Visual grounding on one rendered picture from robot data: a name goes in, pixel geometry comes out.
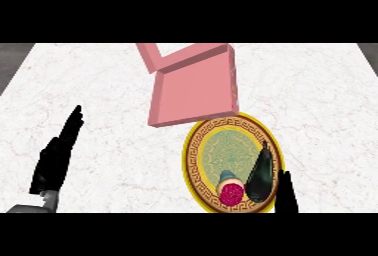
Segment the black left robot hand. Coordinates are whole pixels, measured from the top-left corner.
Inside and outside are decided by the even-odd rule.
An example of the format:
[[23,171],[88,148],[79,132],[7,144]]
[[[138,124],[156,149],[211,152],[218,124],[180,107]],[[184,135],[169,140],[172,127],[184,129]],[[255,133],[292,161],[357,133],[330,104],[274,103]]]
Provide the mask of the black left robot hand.
[[29,193],[33,195],[47,190],[60,190],[67,172],[70,151],[82,124],[81,106],[76,106],[69,114],[59,136],[51,138],[39,152],[29,186]]

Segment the yellow patterned plate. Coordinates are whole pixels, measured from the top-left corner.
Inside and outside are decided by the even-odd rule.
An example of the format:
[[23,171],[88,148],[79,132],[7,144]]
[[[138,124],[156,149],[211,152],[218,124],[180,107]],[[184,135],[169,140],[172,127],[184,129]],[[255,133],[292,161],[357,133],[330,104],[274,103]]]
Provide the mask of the yellow patterned plate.
[[[237,205],[225,206],[217,195],[222,170],[228,170],[246,182],[255,165],[262,143],[271,152],[273,184],[262,202],[242,197]],[[255,213],[268,212],[274,205],[277,171],[285,169],[279,143],[262,123],[245,113],[215,118],[194,124],[186,137],[181,153],[183,176],[190,194],[208,212]]]

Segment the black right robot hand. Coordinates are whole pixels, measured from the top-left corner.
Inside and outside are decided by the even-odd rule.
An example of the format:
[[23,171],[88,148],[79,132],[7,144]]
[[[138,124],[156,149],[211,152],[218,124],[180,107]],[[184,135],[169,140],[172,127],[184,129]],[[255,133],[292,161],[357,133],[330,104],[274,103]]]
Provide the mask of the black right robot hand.
[[298,203],[293,193],[290,174],[287,171],[280,170],[277,175],[277,192],[274,201],[276,213],[296,213]]

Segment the pink cardboard box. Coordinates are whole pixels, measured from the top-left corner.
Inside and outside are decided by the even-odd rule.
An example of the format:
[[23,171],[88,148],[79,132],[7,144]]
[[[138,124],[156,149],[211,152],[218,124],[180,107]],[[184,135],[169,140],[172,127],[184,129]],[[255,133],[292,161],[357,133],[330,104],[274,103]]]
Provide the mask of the pink cardboard box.
[[239,113],[234,50],[194,43],[165,57],[155,43],[135,44],[155,73],[147,125],[171,126]]

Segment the dark green eggplant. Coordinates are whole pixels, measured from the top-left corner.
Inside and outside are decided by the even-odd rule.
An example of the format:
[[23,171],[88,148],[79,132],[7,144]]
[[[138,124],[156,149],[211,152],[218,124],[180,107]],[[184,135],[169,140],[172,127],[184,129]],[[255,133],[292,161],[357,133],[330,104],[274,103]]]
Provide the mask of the dark green eggplant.
[[261,203],[268,198],[273,186],[271,172],[273,157],[267,142],[262,142],[262,149],[245,183],[245,194],[255,203]]

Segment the pink frosted cupcake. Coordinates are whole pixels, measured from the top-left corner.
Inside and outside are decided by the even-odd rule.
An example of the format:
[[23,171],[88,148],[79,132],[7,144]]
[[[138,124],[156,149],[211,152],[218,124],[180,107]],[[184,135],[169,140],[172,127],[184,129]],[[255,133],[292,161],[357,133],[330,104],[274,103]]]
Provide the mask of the pink frosted cupcake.
[[218,200],[225,206],[234,206],[243,198],[243,183],[230,170],[222,170],[215,187]]

